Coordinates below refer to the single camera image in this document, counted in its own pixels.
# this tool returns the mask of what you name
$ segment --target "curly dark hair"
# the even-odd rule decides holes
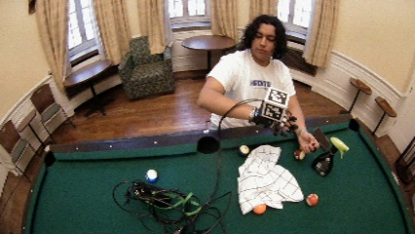
[[[251,48],[251,42],[256,36],[259,25],[262,23],[270,24],[275,28],[275,50],[272,54],[272,59],[280,59],[286,54],[286,28],[283,23],[276,17],[268,15],[260,15],[254,19],[254,21],[246,26],[243,36],[238,45],[238,50],[243,51],[244,49]]]

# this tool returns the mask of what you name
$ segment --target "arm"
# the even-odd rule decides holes
[[[198,95],[196,105],[223,116],[236,103],[238,101],[224,97],[223,85],[214,77],[208,76]],[[239,106],[228,113],[227,117],[247,120],[252,107],[247,104]]]
[[[288,98],[287,110],[290,111],[291,115],[296,117],[295,124],[297,126],[297,130],[295,131],[295,134],[297,138],[299,149],[304,153],[309,153],[311,151],[317,149],[320,145],[316,139],[313,138],[313,136],[305,130],[307,128],[305,128],[304,117],[303,117],[303,113],[301,113],[301,109],[297,103],[296,96],[291,96]]]

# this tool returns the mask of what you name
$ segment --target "white cloth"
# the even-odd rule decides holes
[[[264,99],[267,90],[274,87],[295,95],[288,69],[284,64],[270,58],[270,64],[260,66],[251,58],[250,50],[236,51],[220,57],[207,76],[214,77],[224,88],[224,96],[235,101],[251,98]],[[259,107],[260,102],[248,103]],[[210,122],[218,126],[222,116],[211,114]],[[222,122],[222,128],[234,128],[250,126],[246,120],[226,118]]]
[[[242,213],[258,205],[282,209],[283,202],[300,202],[303,194],[295,177],[276,165],[282,150],[270,145],[255,148],[238,168],[238,202]]]

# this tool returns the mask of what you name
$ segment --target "white t-shirt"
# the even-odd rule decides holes
[[[288,69],[284,64],[270,58],[267,66],[260,66],[252,59],[250,50],[236,51],[220,57],[207,76],[214,77],[224,87],[224,96],[235,101],[258,98],[264,99],[268,87],[295,95]],[[259,107],[260,101],[248,103]],[[218,127],[222,116],[211,114],[210,121]],[[247,120],[224,118],[220,128],[234,128],[252,125]]]

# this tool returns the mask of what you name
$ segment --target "green armchair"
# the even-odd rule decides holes
[[[170,48],[150,55],[147,37],[131,38],[118,72],[129,99],[171,93],[175,89]]]

